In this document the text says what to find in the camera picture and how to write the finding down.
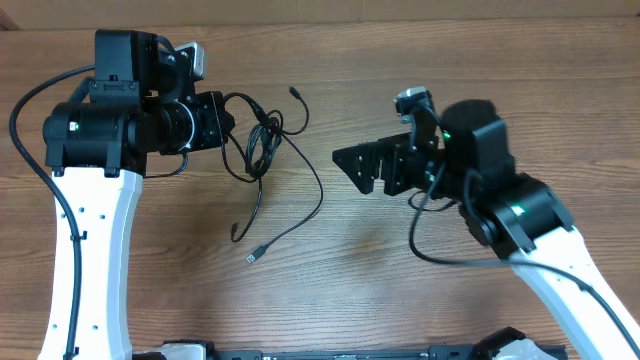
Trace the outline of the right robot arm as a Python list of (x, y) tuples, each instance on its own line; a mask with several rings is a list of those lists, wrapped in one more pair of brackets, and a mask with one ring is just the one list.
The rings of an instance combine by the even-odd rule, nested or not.
[[(442, 113), (399, 100), (408, 133), (339, 149), (333, 162), (363, 194), (377, 179), (395, 196), (414, 190), (408, 243), (423, 261), (511, 269), (545, 304), (585, 359), (636, 359), (639, 325), (607, 284), (574, 219), (544, 182), (516, 170), (507, 125), (489, 100), (464, 100)], [(432, 200), (456, 206), (469, 233), (494, 257), (446, 259), (416, 246), (417, 225)]]

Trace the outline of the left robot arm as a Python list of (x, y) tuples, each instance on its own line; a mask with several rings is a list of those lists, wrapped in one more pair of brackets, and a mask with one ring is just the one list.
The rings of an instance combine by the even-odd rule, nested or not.
[(217, 148), (234, 126), (220, 92), (197, 93), (202, 46), (131, 30), (95, 35), (94, 73), (43, 126), (60, 195), (44, 359), (129, 359), (131, 231), (147, 157)]

